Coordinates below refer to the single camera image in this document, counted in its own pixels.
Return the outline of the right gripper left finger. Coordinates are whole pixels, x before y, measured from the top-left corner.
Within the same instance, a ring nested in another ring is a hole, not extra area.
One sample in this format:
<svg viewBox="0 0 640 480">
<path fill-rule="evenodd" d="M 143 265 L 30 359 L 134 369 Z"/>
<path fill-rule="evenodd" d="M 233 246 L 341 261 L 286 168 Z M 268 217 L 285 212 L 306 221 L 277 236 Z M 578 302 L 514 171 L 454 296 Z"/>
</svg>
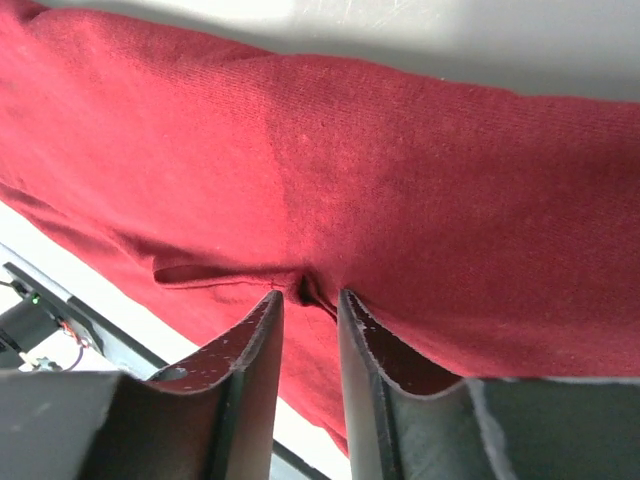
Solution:
<svg viewBox="0 0 640 480">
<path fill-rule="evenodd" d="M 283 344 L 268 293 L 220 337 L 155 378 L 5 373 L 5 479 L 265 479 Z"/>
</svg>

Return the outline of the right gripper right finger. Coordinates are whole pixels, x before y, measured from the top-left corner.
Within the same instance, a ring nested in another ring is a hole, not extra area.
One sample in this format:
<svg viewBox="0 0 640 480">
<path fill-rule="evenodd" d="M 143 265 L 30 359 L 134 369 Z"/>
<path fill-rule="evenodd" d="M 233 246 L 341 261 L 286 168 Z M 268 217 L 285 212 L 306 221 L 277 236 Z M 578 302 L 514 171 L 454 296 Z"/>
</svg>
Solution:
<svg viewBox="0 0 640 480">
<path fill-rule="evenodd" d="M 377 322 L 351 291 L 338 307 L 356 479 L 635 479 L 633 377 L 465 378 Z"/>
</svg>

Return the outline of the dark red t-shirt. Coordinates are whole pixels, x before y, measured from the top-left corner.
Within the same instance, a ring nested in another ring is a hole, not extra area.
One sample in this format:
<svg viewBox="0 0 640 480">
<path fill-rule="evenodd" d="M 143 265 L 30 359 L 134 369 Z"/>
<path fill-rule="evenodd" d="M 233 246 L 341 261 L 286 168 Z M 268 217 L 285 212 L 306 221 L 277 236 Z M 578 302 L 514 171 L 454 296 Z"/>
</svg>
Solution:
<svg viewBox="0 0 640 480">
<path fill-rule="evenodd" d="M 639 107 L 1 5 L 1 199 L 196 343 L 270 290 L 346 447 L 338 296 L 467 376 L 639 372 Z"/>
</svg>

